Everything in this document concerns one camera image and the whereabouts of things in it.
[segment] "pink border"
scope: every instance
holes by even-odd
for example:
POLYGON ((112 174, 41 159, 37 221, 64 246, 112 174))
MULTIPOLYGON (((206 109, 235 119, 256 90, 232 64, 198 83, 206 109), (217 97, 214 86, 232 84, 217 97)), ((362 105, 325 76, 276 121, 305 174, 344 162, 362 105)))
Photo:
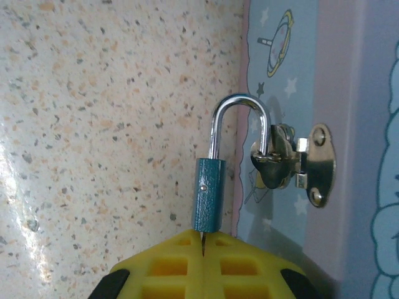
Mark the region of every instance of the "pink border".
MULTIPOLYGON (((241 52, 241 66, 239 74, 239 91, 248 93, 248 27, 249 27, 249 6, 251 0, 245 0, 244 2, 244 15, 243 15, 243 47, 241 52)), ((231 235, 237 236, 237 225, 239 219, 239 210, 243 204, 244 192, 243 182, 241 181, 241 162, 244 158, 244 142, 248 133, 248 116, 249 108, 245 106, 238 107, 238 119, 237 119, 237 142, 236 142, 236 169, 234 172, 234 201, 233 201, 233 216, 231 235)))

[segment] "teal padlock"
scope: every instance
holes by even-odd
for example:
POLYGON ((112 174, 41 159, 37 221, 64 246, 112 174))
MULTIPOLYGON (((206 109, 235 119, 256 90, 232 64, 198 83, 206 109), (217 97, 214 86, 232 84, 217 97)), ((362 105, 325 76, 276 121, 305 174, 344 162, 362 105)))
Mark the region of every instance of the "teal padlock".
POLYGON ((191 224, 198 232, 217 232, 221 227, 226 162, 219 159, 219 146, 223 115, 233 105, 246 105, 257 112, 261 122, 259 152, 267 153, 270 116, 266 106, 257 98, 241 93, 222 99, 213 112, 208 158, 196 162, 191 224))

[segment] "cartoon cloud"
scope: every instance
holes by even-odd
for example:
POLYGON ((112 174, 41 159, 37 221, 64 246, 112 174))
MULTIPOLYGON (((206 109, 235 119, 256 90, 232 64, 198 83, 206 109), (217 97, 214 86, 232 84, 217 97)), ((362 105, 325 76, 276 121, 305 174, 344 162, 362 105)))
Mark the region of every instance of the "cartoon cloud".
POLYGON ((396 55, 390 78, 387 148, 380 168, 378 208, 372 223, 380 272, 373 286, 373 299, 399 299, 399 44, 396 55))

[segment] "speckled countertop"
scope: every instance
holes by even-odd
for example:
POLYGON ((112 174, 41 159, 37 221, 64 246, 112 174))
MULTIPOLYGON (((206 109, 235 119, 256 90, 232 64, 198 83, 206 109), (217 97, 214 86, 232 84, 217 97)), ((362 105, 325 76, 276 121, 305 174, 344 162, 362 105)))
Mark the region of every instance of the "speckled countertop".
MULTIPOLYGON (((2 298, 87 298, 190 227, 210 112, 238 88, 242 2, 1 1, 2 298)), ((228 199, 235 134, 228 111, 228 199)))

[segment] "silver shackle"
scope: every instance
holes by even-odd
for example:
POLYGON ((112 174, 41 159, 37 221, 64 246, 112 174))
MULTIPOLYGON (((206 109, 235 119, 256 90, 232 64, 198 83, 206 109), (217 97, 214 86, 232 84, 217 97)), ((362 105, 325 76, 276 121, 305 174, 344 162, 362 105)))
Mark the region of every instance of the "silver shackle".
POLYGON ((270 128, 270 115, 269 110, 266 108, 259 99, 253 97, 252 95, 247 95, 245 93, 236 93, 229 95, 222 99, 219 104, 215 107, 212 124, 211 124, 211 141, 209 146, 209 159, 219 158, 219 147, 221 138, 221 127, 223 122, 223 115, 226 110, 234 105, 245 105, 249 106, 259 116, 261 121, 261 135, 259 138, 259 151, 263 156, 267 155, 267 147, 269 144, 269 128, 270 128))

